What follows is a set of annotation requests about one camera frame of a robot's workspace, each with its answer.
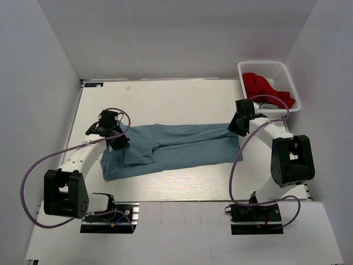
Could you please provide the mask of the blue-grey t-shirt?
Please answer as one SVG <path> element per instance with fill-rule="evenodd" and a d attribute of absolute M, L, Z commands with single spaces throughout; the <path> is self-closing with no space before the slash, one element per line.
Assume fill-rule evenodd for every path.
<path fill-rule="evenodd" d="M 227 124 L 141 125 L 129 128 L 126 136 L 127 148 L 103 153 L 105 181 L 230 163 L 240 151 L 239 137 Z"/>

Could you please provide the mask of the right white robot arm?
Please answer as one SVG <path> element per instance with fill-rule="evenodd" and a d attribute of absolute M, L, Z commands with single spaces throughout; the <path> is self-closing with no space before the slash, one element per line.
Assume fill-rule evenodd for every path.
<path fill-rule="evenodd" d="M 268 205 L 285 199 L 294 187 L 310 181 L 315 176 L 311 143 L 305 135 L 283 131 L 264 114 L 257 113 L 251 99 L 236 101 L 236 113 L 228 130 L 238 136 L 247 136 L 233 163 L 228 191 L 231 201 L 238 206 L 249 207 L 250 216 L 262 220 L 269 213 Z M 236 164 L 251 138 L 257 137 L 271 148 L 271 177 L 252 194 L 249 203 L 240 203 L 232 195 L 232 179 Z"/>

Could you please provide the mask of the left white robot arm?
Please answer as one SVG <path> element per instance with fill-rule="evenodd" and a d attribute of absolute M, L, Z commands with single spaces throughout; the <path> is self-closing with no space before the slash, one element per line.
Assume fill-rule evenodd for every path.
<path fill-rule="evenodd" d="M 98 213 L 104 220 L 116 215 L 113 197 L 103 193 L 88 193 L 85 178 L 99 156 L 107 149 L 122 150 L 129 146 L 121 128 L 121 119 L 129 118 L 118 108 L 102 110 L 98 121 L 85 132 L 82 143 L 74 147 L 73 155 L 57 170 L 50 169 L 44 176 L 44 212 L 47 215 L 82 219 Z"/>

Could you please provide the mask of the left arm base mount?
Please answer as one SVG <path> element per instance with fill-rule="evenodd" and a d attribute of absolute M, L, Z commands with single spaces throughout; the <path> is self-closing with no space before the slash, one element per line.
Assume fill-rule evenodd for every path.
<path fill-rule="evenodd" d="M 112 203 L 109 214 L 89 214 L 81 222 L 82 234 L 133 234 L 138 223 L 139 203 Z"/>

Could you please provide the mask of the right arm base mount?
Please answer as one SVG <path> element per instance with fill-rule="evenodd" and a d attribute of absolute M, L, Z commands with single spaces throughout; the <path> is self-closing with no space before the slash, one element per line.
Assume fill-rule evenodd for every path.
<path fill-rule="evenodd" d="M 224 212 L 230 215 L 232 235 L 280 235 L 284 233 L 277 204 L 244 207 L 230 204 Z"/>

